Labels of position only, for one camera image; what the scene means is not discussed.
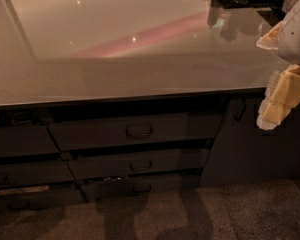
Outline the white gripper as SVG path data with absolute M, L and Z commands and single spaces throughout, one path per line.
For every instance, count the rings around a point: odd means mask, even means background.
M 256 42 L 258 48 L 277 50 L 290 65 L 284 71 L 274 71 L 269 78 L 265 98 L 256 120 L 262 130 L 273 130 L 300 104 L 300 0 Z

